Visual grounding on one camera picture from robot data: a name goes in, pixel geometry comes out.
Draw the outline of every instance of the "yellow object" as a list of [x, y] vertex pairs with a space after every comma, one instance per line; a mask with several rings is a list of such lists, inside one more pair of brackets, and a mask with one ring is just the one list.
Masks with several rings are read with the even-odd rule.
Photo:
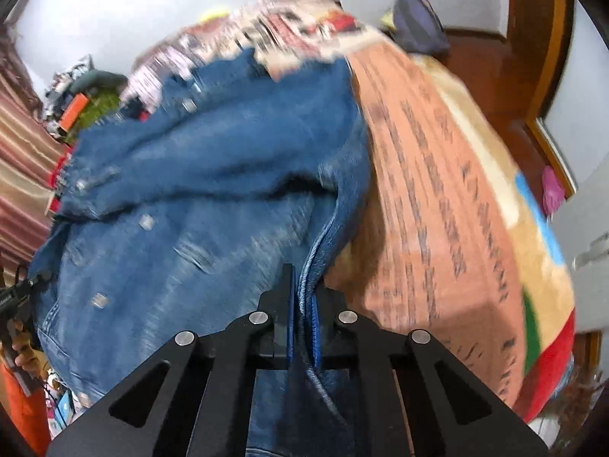
[[199, 22], [207, 22], [218, 17], [226, 17], [230, 15], [230, 9], [227, 6], [215, 6], [199, 17]]
[[381, 17], [381, 24], [387, 29], [395, 29], [393, 10], [388, 10], [387, 13]]

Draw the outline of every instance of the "metal screw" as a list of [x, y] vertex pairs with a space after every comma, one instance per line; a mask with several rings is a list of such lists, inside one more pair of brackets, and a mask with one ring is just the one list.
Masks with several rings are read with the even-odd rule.
[[418, 344], [427, 344], [431, 340], [431, 335], [424, 329], [416, 329], [412, 332], [412, 340]]
[[263, 323], [266, 323], [268, 319], [269, 315], [264, 311], [254, 311], [250, 314], [250, 322], [255, 325], [262, 325]]
[[178, 345], [190, 345], [194, 342], [194, 333], [192, 331], [181, 331], [175, 336], [175, 343]]
[[191, 99], [184, 100], [182, 102], [182, 106], [189, 113], [194, 113], [197, 111], [197, 105], [195, 105], [194, 101]]
[[342, 323], [355, 323], [357, 321], [357, 314], [353, 313], [353, 311], [343, 311], [339, 314], [339, 320]]

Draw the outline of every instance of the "green fabric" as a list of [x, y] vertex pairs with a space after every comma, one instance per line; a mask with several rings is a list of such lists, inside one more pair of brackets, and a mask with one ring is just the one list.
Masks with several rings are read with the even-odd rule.
[[527, 356], [525, 359], [525, 375], [531, 370], [537, 358], [541, 355], [541, 342], [537, 329], [535, 311], [529, 298], [529, 292], [523, 287], [523, 303], [525, 306], [525, 330], [527, 336]]
[[116, 111], [120, 103], [121, 99], [113, 89], [102, 89], [98, 94], [92, 96], [68, 131], [65, 143], [74, 144], [81, 130], [92, 126], [98, 118]]

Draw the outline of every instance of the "cable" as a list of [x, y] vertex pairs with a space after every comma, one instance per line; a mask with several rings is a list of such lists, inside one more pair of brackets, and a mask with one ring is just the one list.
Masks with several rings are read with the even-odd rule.
[[59, 414], [59, 417], [62, 418], [62, 422], [63, 422], [63, 428], [62, 428], [62, 430], [65, 430], [68, 427], [68, 424], [66, 423], [66, 420], [63, 418], [63, 414], [62, 414], [61, 410], [59, 409], [59, 403], [57, 402], [57, 399], [53, 396], [53, 394], [51, 392], [49, 392], [49, 390], [46, 387], [46, 383], [44, 383], [43, 381], [40, 381], [38, 378], [35, 378], [35, 380], [38, 381], [38, 384], [42, 387], [42, 389], [46, 392], [46, 394], [49, 395], [49, 398], [55, 404], [55, 409], [57, 410], [57, 413]]

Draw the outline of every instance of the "metal button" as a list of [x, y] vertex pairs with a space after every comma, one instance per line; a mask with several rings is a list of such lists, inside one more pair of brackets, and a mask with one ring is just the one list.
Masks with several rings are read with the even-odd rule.
[[95, 294], [93, 299], [91, 299], [91, 304], [102, 310], [106, 307], [106, 304], [108, 304], [108, 298], [103, 294]]
[[431, 335], [424, 329], [416, 329], [412, 332], [412, 340], [418, 344], [427, 344], [431, 340]]
[[194, 342], [194, 333], [192, 331], [181, 331], [175, 336], [175, 343], [178, 345], [190, 345]]
[[142, 218], [139, 219], [139, 226], [147, 232], [148, 230], [152, 230], [152, 227], [154, 227], [154, 218], [149, 214], [143, 214]]
[[197, 111], [197, 105], [194, 104], [194, 101], [191, 99], [184, 100], [182, 102], [182, 106], [189, 113], [194, 113]]
[[254, 311], [250, 314], [250, 321], [255, 325], [262, 325], [269, 319], [269, 315], [264, 311]]
[[339, 314], [339, 320], [342, 323], [355, 323], [357, 321], [357, 314], [353, 313], [353, 311], [343, 311]]
[[89, 407], [91, 407], [91, 399], [89, 398], [89, 396], [86, 393], [80, 392], [78, 394], [78, 401], [80, 402], [80, 404], [83, 407], [86, 407], [87, 409]]

